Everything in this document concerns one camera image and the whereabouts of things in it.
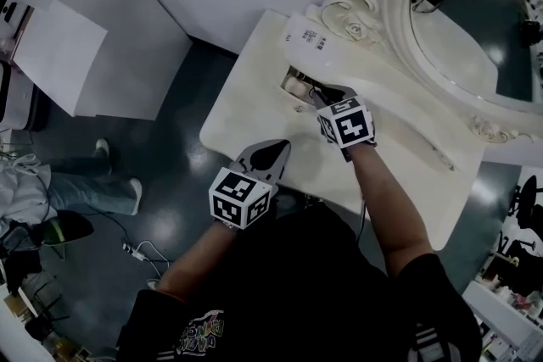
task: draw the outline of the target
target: cable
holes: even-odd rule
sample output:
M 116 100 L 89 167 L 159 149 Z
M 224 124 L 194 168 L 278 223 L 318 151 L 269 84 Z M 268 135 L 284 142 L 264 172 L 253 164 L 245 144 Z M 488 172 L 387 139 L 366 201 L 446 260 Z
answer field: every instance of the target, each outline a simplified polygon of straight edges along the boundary
M 92 211 L 94 211 L 94 213 L 91 213 L 91 214 L 81 214 L 82 216 L 95 216 L 95 215 L 101 215 L 103 217 L 105 217 L 106 219 L 109 219 L 111 221 L 113 221 L 117 226 L 119 226 L 121 228 L 121 230 L 125 233 L 125 239 L 128 243 L 130 243 L 132 245 L 132 242 L 130 240 L 130 237 L 128 236 L 128 231 L 126 230 L 126 228 L 121 225 L 117 219 L 114 219 L 113 217 L 111 217 L 109 214 L 107 213 L 104 213 L 102 211 L 99 211 L 97 209 L 95 209 L 94 207 L 91 207 L 90 205 L 88 205 L 88 208 L 91 209 Z
M 364 225 L 366 224 L 366 202 L 362 205 L 362 222 L 360 226 L 360 231 L 358 232 L 358 236 L 356 236 L 356 244 L 360 241 L 360 236 L 362 235 L 362 232 L 364 231 Z
M 95 209 L 94 207 L 91 207 L 90 205 L 88 206 L 89 209 L 91 209 L 92 211 L 94 211 L 94 213 L 87 213 L 87 214 L 81 214 L 82 216 L 95 216 L 95 215 L 101 215 L 103 217 L 105 217 L 106 219 L 109 219 L 111 221 L 113 221 L 117 226 L 119 226 L 121 228 L 121 230 L 125 233 L 125 241 L 128 242 L 128 244 L 130 244 L 131 246 L 134 246 L 134 244 L 132 243 L 132 241 L 130 240 L 130 237 L 128 236 L 128 231 L 126 230 L 126 228 L 121 225 L 119 223 L 119 221 L 117 221 L 117 219 L 113 218 L 111 216 L 111 213 L 107 213 L 107 212 L 102 212 L 102 211 L 99 211 L 97 209 Z M 151 245 L 151 248 L 154 249 L 154 251 L 160 255 L 160 257 L 162 259 L 145 259 L 145 261 L 147 261 L 148 263 L 150 263 L 154 270 L 156 271 L 157 275 L 159 277 L 162 277 L 162 275 L 160 274 L 159 272 L 159 269 L 157 269 L 156 265 L 154 265 L 154 263 L 166 263 L 167 264 L 167 268 L 169 269 L 170 268 L 170 260 L 168 260 L 168 258 L 166 258 L 162 253 L 160 253 L 160 251 L 153 245 L 153 243 L 150 241 L 150 240 L 143 240 L 142 242 L 140 242 L 137 247 L 136 247 L 136 250 L 135 252 L 138 252 L 140 247 L 145 244 L 145 243 L 148 243 Z
M 159 269 L 156 268 L 156 265 L 153 264 L 153 261 L 150 261 L 149 259 L 146 259 L 146 261 L 153 266 L 153 268 L 156 271 L 156 274 L 159 276 L 159 278 L 162 278 L 162 275 L 160 274 Z
M 139 252 L 139 248 L 145 244 L 145 243 L 149 243 L 151 245 L 151 248 L 154 249 L 154 251 L 160 255 L 160 257 L 162 257 L 162 259 L 168 264 L 168 269 L 170 268 L 170 261 L 162 254 L 159 252 L 159 250 L 153 245 L 153 243 L 150 241 L 150 240 L 143 240 L 141 243 L 139 243 L 137 245 L 137 248 L 136 248 L 136 252 Z

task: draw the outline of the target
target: sneaker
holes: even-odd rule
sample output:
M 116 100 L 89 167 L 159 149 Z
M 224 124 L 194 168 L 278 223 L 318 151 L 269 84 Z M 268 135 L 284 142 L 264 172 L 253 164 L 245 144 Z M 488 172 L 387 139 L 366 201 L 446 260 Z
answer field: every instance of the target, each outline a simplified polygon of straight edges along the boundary
M 158 279 L 147 279 L 147 286 L 150 290 L 156 291 L 156 287 L 159 285 Z
M 96 148 L 95 148 L 94 153 L 96 154 L 98 151 L 101 151 L 102 153 L 105 153 L 105 155 L 108 157 L 108 160 L 109 160 L 109 144 L 108 144 L 108 141 L 106 141 L 105 139 L 98 139 L 96 141 Z M 108 176 L 111 175 L 112 171 L 113 171 L 113 169 L 111 167 L 111 162 L 109 162 Z
M 109 158 L 109 144 L 108 144 L 108 141 L 106 141 L 105 139 L 98 139 L 96 141 L 96 151 L 98 151 L 99 149 L 104 151 L 105 154 Z
M 143 195 L 143 187 L 140 180 L 137 178 L 131 178 L 130 179 L 130 185 L 134 189 L 134 192 L 136 193 L 136 205 L 134 205 L 134 210 L 131 212 L 131 215 L 136 215 L 137 211 L 139 210 L 139 202 L 142 199 Z

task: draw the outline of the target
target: chair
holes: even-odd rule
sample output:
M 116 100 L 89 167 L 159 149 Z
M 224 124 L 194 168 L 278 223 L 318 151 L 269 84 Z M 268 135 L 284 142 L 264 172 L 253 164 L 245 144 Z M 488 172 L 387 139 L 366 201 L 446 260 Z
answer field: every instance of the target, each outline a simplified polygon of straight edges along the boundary
M 43 307 L 43 311 L 35 318 L 29 320 L 25 324 L 25 329 L 31 337 L 43 343 L 53 331 L 53 323 L 56 321 L 66 320 L 69 315 L 64 317 L 54 318 L 49 310 L 62 298 L 58 296 L 49 305 Z
M 524 246 L 528 246 L 530 248 L 532 248 L 532 250 L 535 250 L 535 242 L 525 242 L 524 240 L 513 240 L 513 243 L 519 243 L 521 245 L 524 245 Z M 500 241 L 498 242 L 498 249 L 496 249 L 496 252 L 501 254 L 501 255 L 506 255 L 506 246 L 507 244 L 509 243 L 509 237 L 507 236 L 503 236 L 503 232 L 500 231 Z
M 507 267 L 498 272 L 501 284 L 508 286 L 512 292 L 528 297 L 533 291 L 540 291 L 543 287 L 543 258 L 534 256 L 523 245 L 532 246 L 532 243 L 515 240 L 507 250 L 507 256 L 518 258 L 518 266 Z
M 537 188 L 537 177 L 531 176 L 524 184 L 522 190 L 517 186 L 512 198 L 511 207 L 507 215 L 517 213 L 517 219 L 523 220 L 527 214 L 531 214 L 532 208 L 535 206 L 535 198 L 538 193 L 542 193 L 543 189 Z

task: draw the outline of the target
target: jeans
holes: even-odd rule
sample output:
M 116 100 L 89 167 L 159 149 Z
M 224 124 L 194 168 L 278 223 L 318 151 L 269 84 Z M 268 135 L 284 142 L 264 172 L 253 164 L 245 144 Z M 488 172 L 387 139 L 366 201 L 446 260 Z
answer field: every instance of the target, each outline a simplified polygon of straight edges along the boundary
M 92 157 L 56 159 L 43 162 L 51 166 L 49 202 L 56 210 L 75 205 L 119 214 L 132 214 L 136 207 L 136 192 L 128 181 L 101 182 L 94 180 L 109 175 L 111 164 L 99 149 Z

